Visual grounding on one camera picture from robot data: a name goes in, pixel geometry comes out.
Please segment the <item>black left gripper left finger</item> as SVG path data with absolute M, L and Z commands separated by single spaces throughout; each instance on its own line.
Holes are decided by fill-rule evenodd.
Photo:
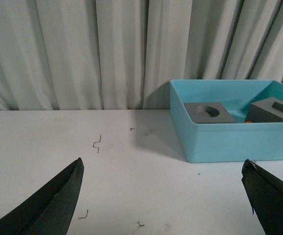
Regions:
M 23 203 L 0 219 L 0 235 L 66 235 L 84 174 L 73 161 Z

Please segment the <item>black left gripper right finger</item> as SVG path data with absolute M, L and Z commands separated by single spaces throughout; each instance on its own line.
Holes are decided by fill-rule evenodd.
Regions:
M 267 235 L 283 235 L 283 181 L 247 159 L 242 183 L 252 212 Z

